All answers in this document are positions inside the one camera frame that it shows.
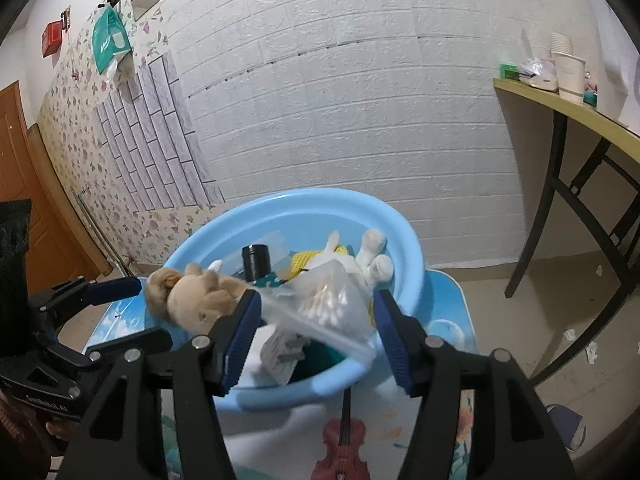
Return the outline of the person's left hand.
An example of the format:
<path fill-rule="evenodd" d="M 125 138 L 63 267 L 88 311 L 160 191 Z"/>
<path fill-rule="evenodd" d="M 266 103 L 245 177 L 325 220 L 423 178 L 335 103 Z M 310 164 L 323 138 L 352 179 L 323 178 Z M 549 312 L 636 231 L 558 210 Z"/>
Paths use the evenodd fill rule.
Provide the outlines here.
<path fill-rule="evenodd" d="M 68 442 L 78 433 L 79 424 L 74 420 L 55 418 L 46 422 L 46 429 L 52 437 Z"/>

